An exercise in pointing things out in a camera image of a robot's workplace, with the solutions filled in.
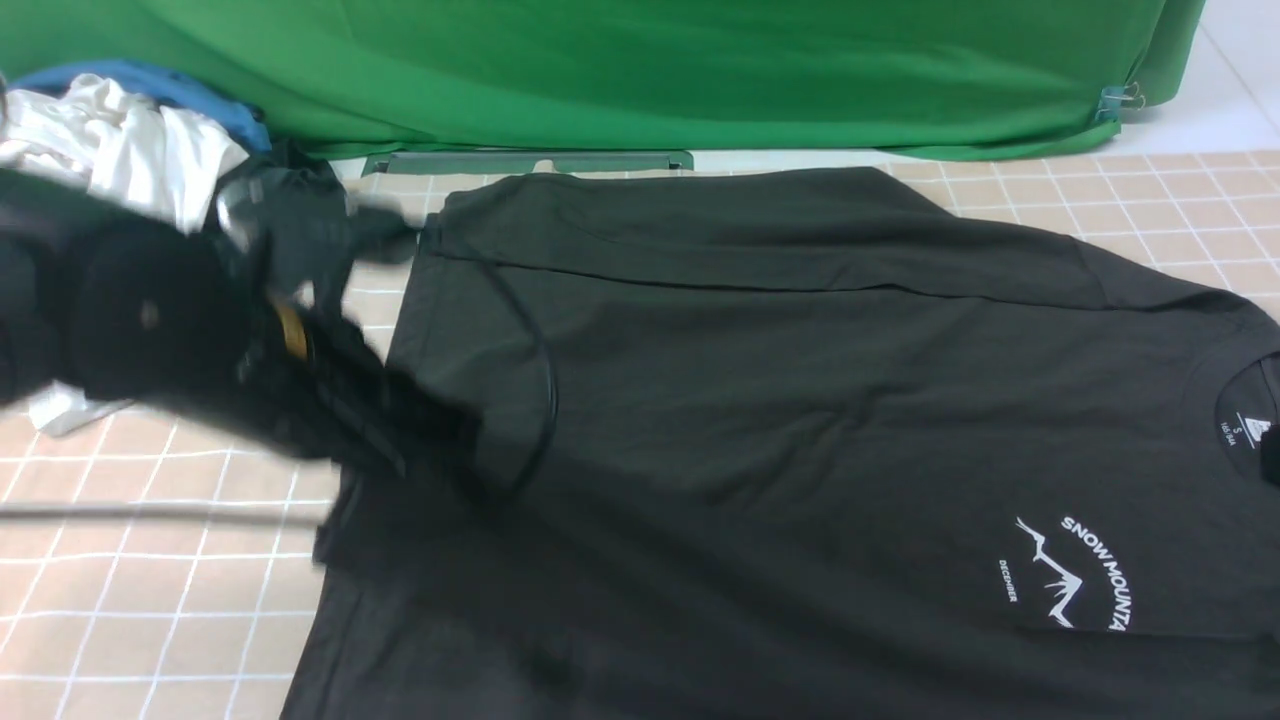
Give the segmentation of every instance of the white fabric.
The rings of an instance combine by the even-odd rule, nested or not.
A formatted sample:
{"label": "white fabric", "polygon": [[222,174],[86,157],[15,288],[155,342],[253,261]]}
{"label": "white fabric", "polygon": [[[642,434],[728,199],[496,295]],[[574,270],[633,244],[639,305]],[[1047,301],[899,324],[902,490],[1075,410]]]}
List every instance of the white fabric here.
{"label": "white fabric", "polygon": [[[113,79],[82,74],[63,97],[6,94],[0,165],[84,187],[184,233],[205,224],[214,190],[248,152],[191,110],[161,108]],[[54,384],[29,401],[32,423],[61,436],[125,404],[99,404]]]}

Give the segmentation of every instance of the t-shirt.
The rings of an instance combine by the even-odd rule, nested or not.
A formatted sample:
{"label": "t-shirt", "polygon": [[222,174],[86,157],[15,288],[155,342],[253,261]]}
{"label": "t-shirt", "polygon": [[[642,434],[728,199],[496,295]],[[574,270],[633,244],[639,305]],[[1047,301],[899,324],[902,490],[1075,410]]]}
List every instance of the t-shirt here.
{"label": "t-shirt", "polygon": [[[369,720],[1280,716],[1280,328],[1247,300],[873,169],[508,178],[433,218],[392,350],[499,475],[545,388],[472,250],[550,345],[556,442],[461,530],[348,478],[303,666],[398,698]],[[426,626],[509,692],[426,680]],[[547,647],[561,682],[518,670]],[[344,717],[312,682],[294,712]]]}

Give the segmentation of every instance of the cable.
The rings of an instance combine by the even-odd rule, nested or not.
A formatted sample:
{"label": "cable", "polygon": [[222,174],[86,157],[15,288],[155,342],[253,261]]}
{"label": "cable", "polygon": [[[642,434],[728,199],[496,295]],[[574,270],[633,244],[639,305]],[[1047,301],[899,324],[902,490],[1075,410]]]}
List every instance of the cable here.
{"label": "cable", "polygon": [[475,261],[480,266],[480,272],[484,274],[489,284],[502,296],[507,307],[511,309],[512,314],[520,320],[525,331],[532,337],[534,346],[538,356],[543,361],[543,369],[547,378],[547,410],[543,415],[543,425],[538,434],[538,442],[534,445],[532,452],[530,452],[529,459],[525,465],[516,474],[516,479],[512,480],[507,492],[498,498],[497,503],[499,506],[508,505],[520,497],[529,486],[532,484],[538,470],[541,469],[543,461],[547,459],[547,452],[552,447],[552,442],[556,439],[556,428],[559,424],[559,378],[556,374],[556,361],[552,357],[550,343],[547,342],[547,336],[543,334],[543,328],[534,319],[529,305],[516,295],[516,288],[511,287],[507,278],[503,278],[498,273],[497,264],[488,258],[480,255],[475,247],[472,247],[467,241],[461,237],[452,238],[454,243],[462,247],[463,254],[468,255],[470,260]]}
{"label": "cable", "polygon": [[36,505],[6,502],[0,505],[0,521],[49,523],[58,520],[154,520],[170,523],[211,523],[285,530],[315,530],[320,523],[307,518],[219,510],[212,505]]}

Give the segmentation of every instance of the white floor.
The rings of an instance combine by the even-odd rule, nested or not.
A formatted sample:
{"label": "white floor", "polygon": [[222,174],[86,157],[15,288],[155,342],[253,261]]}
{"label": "white floor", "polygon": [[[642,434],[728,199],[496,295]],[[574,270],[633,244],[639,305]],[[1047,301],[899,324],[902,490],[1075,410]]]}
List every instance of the white floor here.
{"label": "white floor", "polygon": [[[1132,113],[1101,155],[1280,149],[1280,0],[1208,0],[1178,97]],[[870,151],[701,151],[705,172],[847,167],[883,161]],[[904,161],[901,156],[893,156]],[[364,160],[334,164],[358,177]]]}

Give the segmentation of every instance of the green cloth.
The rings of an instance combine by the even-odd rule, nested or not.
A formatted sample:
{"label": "green cloth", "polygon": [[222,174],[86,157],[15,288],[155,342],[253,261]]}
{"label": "green cloth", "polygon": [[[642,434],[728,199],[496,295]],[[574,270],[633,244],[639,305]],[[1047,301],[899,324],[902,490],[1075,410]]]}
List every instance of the green cloth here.
{"label": "green cloth", "polygon": [[1204,0],[9,0],[0,68],[133,58],[329,158],[394,149],[1075,152],[1172,97]]}

